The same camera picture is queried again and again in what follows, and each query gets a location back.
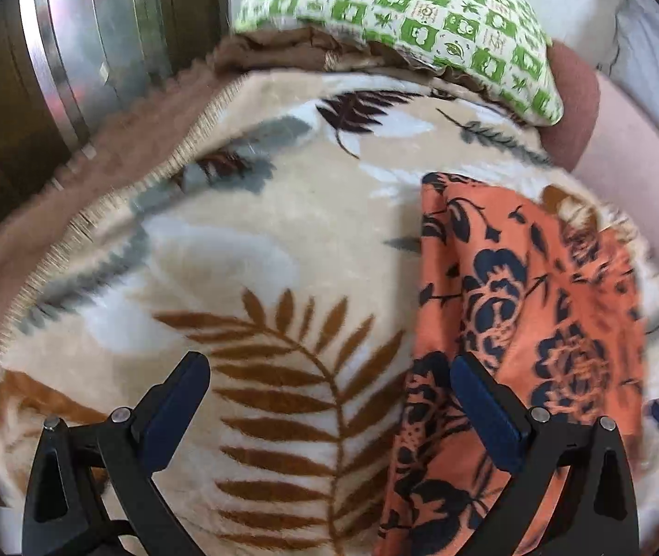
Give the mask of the pink bolster cushion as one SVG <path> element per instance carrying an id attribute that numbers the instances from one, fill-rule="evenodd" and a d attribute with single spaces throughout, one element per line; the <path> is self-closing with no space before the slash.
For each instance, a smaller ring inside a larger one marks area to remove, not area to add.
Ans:
<path id="1" fill-rule="evenodd" d="M 566 44 L 547 51 L 562 119 L 539 130 L 556 164 L 620 207 L 659 259 L 659 129 L 606 76 Z"/>

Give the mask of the beige leaf-print fleece blanket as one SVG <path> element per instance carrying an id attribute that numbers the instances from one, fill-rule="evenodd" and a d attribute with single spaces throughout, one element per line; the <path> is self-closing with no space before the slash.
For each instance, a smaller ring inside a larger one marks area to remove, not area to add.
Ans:
<path id="1" fill-rule="evenodd" d="M 610 228 L 644 322 L 640 552 L 659 547 L 659 259 L 539 128 L 316 30 L 225 39 L 118 115 L 0 226 L 0 496 L 22 508 L 44 420 L 135 407 L 188 352 L 208 393 L 153 477 L 209 555 L 379 555 L 416 340 L 421 185 L 508 188 Z"/>

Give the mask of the orange black floral garment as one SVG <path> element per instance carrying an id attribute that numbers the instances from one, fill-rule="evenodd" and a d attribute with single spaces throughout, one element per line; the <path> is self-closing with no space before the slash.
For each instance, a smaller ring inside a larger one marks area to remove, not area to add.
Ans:
<path id="1" fill-rule="evenodd" d="M 630 452 L 642 434 L 644 322 L 625 240 L 453 173 L 425 176 L 421 206 L 419 315 L 380 555 L 455 554 L 506 484 L 451 390 L 458 355 L 554 418 L 614 418 Z"/>

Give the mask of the green patterned pillow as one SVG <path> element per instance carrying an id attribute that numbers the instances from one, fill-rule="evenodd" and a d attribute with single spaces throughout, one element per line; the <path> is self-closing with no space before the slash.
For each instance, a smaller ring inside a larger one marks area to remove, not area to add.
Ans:
<path id="1" fill-rule="evenodd" d="M 384 44 L 414 67 L 469 78 L 532 126 L 562 119 L 552 40 L 528 0 L 241 0 L 234 24 L 240 32 L 301 25 Z"/>

